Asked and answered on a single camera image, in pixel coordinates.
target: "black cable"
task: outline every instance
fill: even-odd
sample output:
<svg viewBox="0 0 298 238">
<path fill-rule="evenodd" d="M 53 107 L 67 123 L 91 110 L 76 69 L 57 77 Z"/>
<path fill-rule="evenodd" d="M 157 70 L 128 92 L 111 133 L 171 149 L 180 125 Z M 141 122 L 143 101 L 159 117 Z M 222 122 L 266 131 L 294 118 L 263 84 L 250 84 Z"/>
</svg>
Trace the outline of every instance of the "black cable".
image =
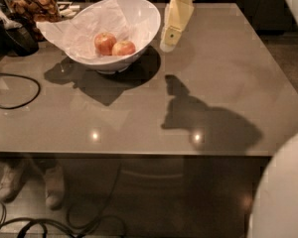
<svg viewBox="0 0 298 238">
<path fill-rule="evenodd" d="M 7 217 L 7 208 L 1 201 L 0 201 L 0 206 L 2 211 L 1 218 L 0 218 L 0 229 L 1 229 L 1 225 L 5 222 Z"/>
<path fill-rule="evenodd" d="M 0 109 L 16 109 L 16 108 L 20 108 L 20 107 L 23 107 L 23 106 L 26 106 L 28 105 L 29 103 L 31 103 L 32 101 L 34 101 L 40 94 L 41 92 L 41 85 L 39 83 L 39 81 L 37 81 L 36 79 L 32 78 L 32 77 L 29 77 L 29 76 L 25 76 L 25 75 L 19 75 L 19 74 L 11 74 L 11 73 L 0 73 L 0 76 L 12 76 L 12 77 L 20 77 L 20 78 L 24 78 L 24 79 L 27 79 L 27 80 L 30 80 L 30 81 L 33 81 L 37 86 L 38 86 L 38 91 L 36 92 L 36 94 L 34 95 L 33 98 L 31 98 L 29 101 L 27 102 L 24 102 L 20 105 L 16 105 L 16 106 L 11 106 L 11 107 L 5 107 L 5 106 L 2 106 L 0 104 Z"/>
<path fill-rule="evenodd" d="M 117 182 L 118 182 L 118 179 L 120 176 L 120 171 L 121 171 L 121 163 L 119 163 L 119 167 L 117 169 L 117 173 L 116 173 L 116 176 L 115 176 L 115 179 L 114 179 L 113 185 L 111 187 L 108 198 L 106 199 L 104 205 L 99 210 L 99 212 L 96 214 L 96 216 L 91 221 L 89 221 L 87 224 L 84 224 L 82 226 L 74 226 L 70 221 L 71 208 L 67 212 L 67 222 L 70 227 L 67 227 L 65 224 L 58 222 L 56 220 L 46 219 L 46 218 L 33 219 L 33 218 L 28 218 L 28 217 L 21 217 L 21 218 L 14 218 L 14 219 L 6 221 L 6 215 L 7 215 L 6 206 L 0 201 L 0 205 L 2 207 L 2 214 L 1 214 L 1 218 L 0 218 L 0 229 L 2 227 L 7 226 L 12 223 L 28 221 L 28 224 L 26 224 L 18 233 L 17 238 L 24 238 L 26 236 L 27 232 L 29 231 L 29 229 L 35 225 L 42 226 L 42 228 L 43 228 L 42 237 L 43 238 L 46 238 L 47 234 L 48 234 L 48 229 L 47 229 L 46 225 L 50 225 L 50 226 L 54 226 L 54 227 L 58 228 L 59 230 L 61 230 L 63 233 L 67 234 L 71 238 L 82 238 L 88 234 L 93 233 L 98 228 L 98 226 L 101 224 L 101 221 L 103 221 L 104 219 L 114 218 L 122 223 L 123 235 L 121 237 L 124 237 L 124 234 L 126 232 L 126 225 L 125 225 L 124 221 L 117 216 L 102 215 L 104 209 L 108 206 L 108 204 L 112 198 L 113 192 L 116 188 L 116 185 L 117 185 Z M 71 230 L 72 227 L 76 228 L 76 229 L 83 229 L 83 230 L 75 236 L 74 232 Z"/>
<path fill-rule="evenodd" d="M 86 223 L 84 225 L 80 225 L 80 226 L 72 224 L 71 220 L 70 220 L 70 215 L 71 215 L 72 209 L 74 208 L 74 204 L 69 208 L 69 210 L 67 212 L 67 216 L 66 216 L 68 226 L 70 226 L 71 228 L 74 228 L 74 229 L 82 229 L 82 231 L 80 231 L 80 233 L 76 236 L 76 238 L 82 238 L 87 234 L 91 234 L 100 225 L 101 220 L 104 218 L 104 216 L 101 216 L 101 215 L 102 215 L 103 211 L 105 210 L 105 208 L 108 206 L 108 204 L 109 204 L 109 202 L 112 198 L 113 192 L 116 188 L 116 185 L 117 185 L 117 182 L 118 182 L 118 179 L 119 179 L 119 176 L 120 176 L 120 172 L 121 172 L 121 162 L 119 163 L 119 167 L 117 169 L 116 176 L 115 176 L 114 182 L 112 184 L 109 196 L 107 197 L 107 199 L 106 199 L 105 203 L 103 204 L 102 208 L 98 211 L 98 213 L 95 215 L 95 217 L 91 221 L 89 221 L 88 223 Z"/>
</svg>

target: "white tissue paper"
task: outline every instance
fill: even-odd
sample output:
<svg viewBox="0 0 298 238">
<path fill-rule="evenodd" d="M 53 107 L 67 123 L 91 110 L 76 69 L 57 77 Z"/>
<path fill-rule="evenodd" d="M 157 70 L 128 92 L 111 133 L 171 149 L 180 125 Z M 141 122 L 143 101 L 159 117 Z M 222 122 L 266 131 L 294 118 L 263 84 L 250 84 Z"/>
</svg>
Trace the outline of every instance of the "white tissue paper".
<svg viewBox="0 0 298 238">
<path fill-rule="evenodd" d="M 115 35 L 117 41 L 129 40 L 136 52 L 148 43 L 148 21 L 129 25 L 116 0 L 87 7 L 74 18 L 57 23 L 38 22 L 44 37 L 70 58 L 82 63 L 108 63 L 122 57 L 102 56 L 94 46 L 94 38 L 102 32 Z"/>
</svg>

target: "red apple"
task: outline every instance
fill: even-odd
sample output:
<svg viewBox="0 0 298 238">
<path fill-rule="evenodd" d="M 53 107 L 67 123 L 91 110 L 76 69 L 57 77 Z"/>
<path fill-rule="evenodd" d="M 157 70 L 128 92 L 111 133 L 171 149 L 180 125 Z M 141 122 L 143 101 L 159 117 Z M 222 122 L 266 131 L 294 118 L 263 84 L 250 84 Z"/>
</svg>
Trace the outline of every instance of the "red apple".
<svg viewBox="0 0 298 238">
<path fill-rule="evenodd" d="M 112 47 L 113 56 L 126 56 L 126 55 L 134 54 L 135 52 L 136 52 L 136 47 L 130 41 L 117 42 Z"/>
<path fill-rule="evenodd" d="M 94 38 L 96 50 L 103 56 L 111 56 L 112 47 L 116 42 L 115 36 L 108 32 L 97 34 Z"/>
</svg>

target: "dark floor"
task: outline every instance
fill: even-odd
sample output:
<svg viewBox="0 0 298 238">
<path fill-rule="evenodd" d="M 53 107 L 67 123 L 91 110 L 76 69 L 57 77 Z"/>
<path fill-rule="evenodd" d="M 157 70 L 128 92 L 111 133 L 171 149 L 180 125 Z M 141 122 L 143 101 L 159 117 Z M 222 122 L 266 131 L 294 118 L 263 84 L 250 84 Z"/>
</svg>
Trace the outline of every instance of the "dark floor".
<svg viewBox="0 0 298 238">
<path fill-rule="evenodd" d="M 260 38 L 298 92 L 298 32 Z"/>
<path fill-rule="evenodd" d="M 298 34 L 260 38 L 298 92 Z M 269 158 L 80 157 L 60 162 L 68 183 L 63 208 L 46 208 L 43 180 L 29 171 L 18 197 L 6 204 L 7 219 L 47 218 L 71 227 L 87 223 L 105 206 L 102 221 L 96 221 L 96 237 L 240 238 Z M 17 237 L 26 223 L 2 228 L 0 238 Z M 54 227 L 49 231 L 51 237 L 68 237 Z M 31 236 L 41 233 L 40 226 L 31 229 Z"/>
</svg>

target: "glass jar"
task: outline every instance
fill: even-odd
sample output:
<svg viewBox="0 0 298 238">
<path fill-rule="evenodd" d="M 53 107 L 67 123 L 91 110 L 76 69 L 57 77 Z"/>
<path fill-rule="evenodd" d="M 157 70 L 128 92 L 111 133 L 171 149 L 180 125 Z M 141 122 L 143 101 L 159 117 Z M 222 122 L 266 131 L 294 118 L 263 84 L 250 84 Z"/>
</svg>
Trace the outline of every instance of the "glass jar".
<svg viewBox="0 0 298 238">
<path fill-rule="evenodd" d="M 57 0 L 6 0 L 11 13 L 27 20 L 37 41 L 45 38 L 36 22 L 58 22 L 61 19 Z"/>
</svg>

